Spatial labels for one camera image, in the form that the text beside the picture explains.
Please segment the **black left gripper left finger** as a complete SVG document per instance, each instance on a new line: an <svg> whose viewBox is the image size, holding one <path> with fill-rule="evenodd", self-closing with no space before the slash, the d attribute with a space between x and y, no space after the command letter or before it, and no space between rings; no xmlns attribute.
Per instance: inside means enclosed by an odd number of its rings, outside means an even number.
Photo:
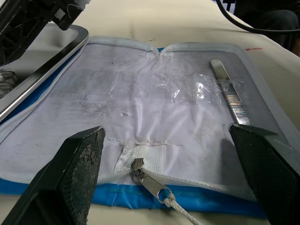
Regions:
<svg viewBox="0 0 300 225"><path fill-rule="evenodd" d="M105 130L67 138L33 178L5 225L85 225L98 180Z"/></svg>

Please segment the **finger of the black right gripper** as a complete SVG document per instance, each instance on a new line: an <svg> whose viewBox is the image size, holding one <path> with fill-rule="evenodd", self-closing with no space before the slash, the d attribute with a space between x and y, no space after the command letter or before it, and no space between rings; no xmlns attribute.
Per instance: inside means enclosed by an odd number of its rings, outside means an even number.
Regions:
<svg viewBox="0 0 300 225"><path fill-rule="evenodd" d="M10 13L0 26L0 64L19 59L46 24L43 12L37 9Z"/></svg>

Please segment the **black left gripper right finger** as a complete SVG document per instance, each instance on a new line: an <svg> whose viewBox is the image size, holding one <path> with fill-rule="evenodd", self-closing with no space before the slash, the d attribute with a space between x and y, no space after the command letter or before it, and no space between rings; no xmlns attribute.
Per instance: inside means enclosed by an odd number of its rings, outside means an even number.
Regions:
<svg viewBox="0 0 300 225"><path fill-rule="evenodd" d="M272 225L300 223L300 154L263 128L229 126L247 182Z"/></svg>

